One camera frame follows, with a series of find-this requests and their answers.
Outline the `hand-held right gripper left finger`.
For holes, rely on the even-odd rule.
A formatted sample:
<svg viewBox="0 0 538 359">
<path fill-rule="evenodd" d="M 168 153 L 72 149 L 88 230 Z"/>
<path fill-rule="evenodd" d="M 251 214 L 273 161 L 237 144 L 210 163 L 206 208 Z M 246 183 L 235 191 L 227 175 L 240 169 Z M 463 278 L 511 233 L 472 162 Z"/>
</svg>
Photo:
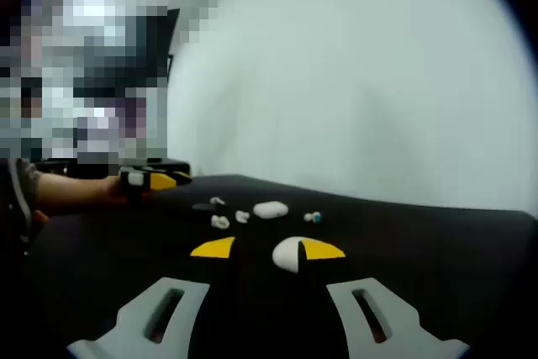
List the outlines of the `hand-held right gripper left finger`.
<svg viewBox="0 0 538 359">
<path fill-rule="evenodd" d="M 77 358 L 265 358 L 267 239 L 170 238 L 113 249 L 88 292 L 113 306 L 114 326 L 69 346 Z"/>
</svg>

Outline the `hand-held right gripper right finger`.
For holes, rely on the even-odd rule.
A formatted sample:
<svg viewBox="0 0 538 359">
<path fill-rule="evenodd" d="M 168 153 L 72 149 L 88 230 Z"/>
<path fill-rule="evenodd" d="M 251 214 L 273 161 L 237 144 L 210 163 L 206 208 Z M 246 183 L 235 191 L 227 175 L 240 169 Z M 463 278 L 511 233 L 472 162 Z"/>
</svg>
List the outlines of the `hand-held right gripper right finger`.
<svg viewBox="0 0 538 359">
<path fill-rule="evenodd" d="M 429 332 L 411 303 L 337 245 L 287 237 L 273 247 L 272 262 L 296 294 L 277 321 L 289 333 L 285 358 L 459 358 L 469 348 Z"/>
</svg>

